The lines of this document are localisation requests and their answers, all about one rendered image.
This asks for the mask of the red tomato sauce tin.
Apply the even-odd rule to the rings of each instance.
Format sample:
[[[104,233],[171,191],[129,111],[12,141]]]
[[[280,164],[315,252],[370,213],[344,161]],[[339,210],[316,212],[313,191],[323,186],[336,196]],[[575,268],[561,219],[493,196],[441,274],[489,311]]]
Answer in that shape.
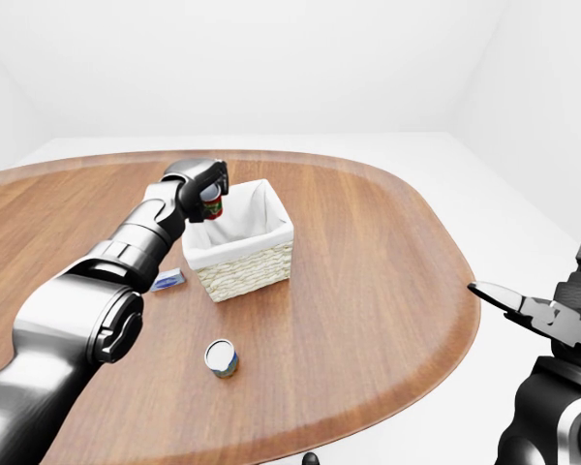
[[[206,220],[214,220],[222,215],[222,188],[213,183],[205,188],[200,193],[200,199],[203,206],[203,218]]]

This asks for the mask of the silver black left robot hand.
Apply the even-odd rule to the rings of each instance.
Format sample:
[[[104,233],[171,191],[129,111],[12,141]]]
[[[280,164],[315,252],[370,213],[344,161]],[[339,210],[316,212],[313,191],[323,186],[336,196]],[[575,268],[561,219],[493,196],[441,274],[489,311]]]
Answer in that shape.
[[[200,193],[213,183],[222,188],[222,196],[229,193],[227,163],[219,159],[195,158],[179,160],[164,172],[163,181],[182,182],[178,191],[178,202],[191,223],[201,223],[204,219]]]

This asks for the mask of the blue green tin, white lid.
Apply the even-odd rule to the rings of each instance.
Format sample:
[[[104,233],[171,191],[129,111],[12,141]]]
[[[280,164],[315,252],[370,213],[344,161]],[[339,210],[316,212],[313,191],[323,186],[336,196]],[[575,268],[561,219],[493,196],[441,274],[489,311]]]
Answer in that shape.
[[[207,368],[218,378],[228,378],[238,366],[238,354],[228,339],[212,341],[204,353]]]

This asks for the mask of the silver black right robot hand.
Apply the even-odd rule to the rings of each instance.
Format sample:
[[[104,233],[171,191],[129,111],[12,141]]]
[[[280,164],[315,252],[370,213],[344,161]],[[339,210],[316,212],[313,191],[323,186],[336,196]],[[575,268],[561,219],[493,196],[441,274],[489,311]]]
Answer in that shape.
[[[577,269],[560,282],[551,299],[523,296],[505,287],[472,282],[468,289],[505,311],[512,322],[551,340],[555,357],[581,367],[581,245]]]

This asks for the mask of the small blue printed box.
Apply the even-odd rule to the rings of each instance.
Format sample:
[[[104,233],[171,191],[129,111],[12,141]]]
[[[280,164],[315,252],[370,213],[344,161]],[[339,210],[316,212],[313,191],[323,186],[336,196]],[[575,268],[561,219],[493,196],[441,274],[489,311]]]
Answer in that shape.
[[[186,282],[185,275],[180,267],[160,272],[154,280],[150,292],[157,292]]]

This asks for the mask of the wicker basket with white lining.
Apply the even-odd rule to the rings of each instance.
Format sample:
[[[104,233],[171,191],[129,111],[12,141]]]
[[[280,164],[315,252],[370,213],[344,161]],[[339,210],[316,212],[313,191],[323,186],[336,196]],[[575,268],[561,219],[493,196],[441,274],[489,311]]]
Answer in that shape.
[[[222,215],[188,223],[183,255],[209,297],[221,302],[291,277],[294,227],[266,179],[229,187]]]

